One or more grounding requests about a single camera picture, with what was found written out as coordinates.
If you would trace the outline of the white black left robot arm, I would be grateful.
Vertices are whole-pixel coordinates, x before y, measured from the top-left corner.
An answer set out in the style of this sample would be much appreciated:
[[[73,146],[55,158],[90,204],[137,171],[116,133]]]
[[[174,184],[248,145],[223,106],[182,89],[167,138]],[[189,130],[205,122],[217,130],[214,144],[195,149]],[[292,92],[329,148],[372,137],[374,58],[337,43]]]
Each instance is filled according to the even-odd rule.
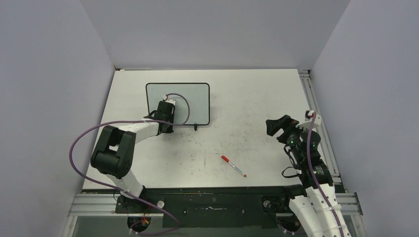
[[[145,187],[131,170],[135,145],[162,133],[172,133],[175,100],[158,103],[158,108],[140,122],[120,127],[105,126],[90,159],[90,165],[110,178],[121,194],[128,199],[128,206],[139,213],[146,209],[147,198],[142,196]]]

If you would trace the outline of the red capped whiteboard marker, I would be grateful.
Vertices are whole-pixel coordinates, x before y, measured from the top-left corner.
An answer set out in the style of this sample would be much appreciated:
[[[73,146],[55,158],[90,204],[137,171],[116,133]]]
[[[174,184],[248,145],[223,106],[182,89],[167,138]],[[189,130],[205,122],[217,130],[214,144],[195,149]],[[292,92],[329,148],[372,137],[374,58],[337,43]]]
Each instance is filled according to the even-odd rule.
[[[243,177],[247,177],[247,175],[240,169],[238,168],[235,164],[233,164],[230,159],[228,159],[226,156],[221,156],[221,158],[228,163],[233,169],[235,169],[240,175],[242,175]]]

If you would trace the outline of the black framed small whiteboard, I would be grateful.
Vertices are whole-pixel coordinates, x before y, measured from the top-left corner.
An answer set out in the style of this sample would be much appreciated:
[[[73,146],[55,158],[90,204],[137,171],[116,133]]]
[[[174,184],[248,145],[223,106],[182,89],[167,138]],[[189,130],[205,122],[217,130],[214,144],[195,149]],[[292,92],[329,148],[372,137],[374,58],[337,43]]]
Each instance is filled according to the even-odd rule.
[[[168,98],[175,100],[175,124],[203,126],[210,123],[210,85],[206,82],[151,82],[146,84],[148,112]]]

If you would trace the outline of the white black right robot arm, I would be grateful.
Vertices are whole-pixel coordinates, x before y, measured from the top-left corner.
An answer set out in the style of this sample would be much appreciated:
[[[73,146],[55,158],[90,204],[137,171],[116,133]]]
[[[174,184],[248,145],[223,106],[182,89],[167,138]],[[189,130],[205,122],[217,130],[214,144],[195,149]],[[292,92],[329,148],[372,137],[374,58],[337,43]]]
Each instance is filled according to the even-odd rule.
[[[303,122],[289,115],[265,122],[267,135],[283,131],[277,141],[284,144],[295,176],[301,181],[299,191],[280,196],[280,206],[292,211],[309,237],[349,237],[331,173],[318,151],[321,137],[314,129],[321,125],[321,116],[314,110],[304,116]]]

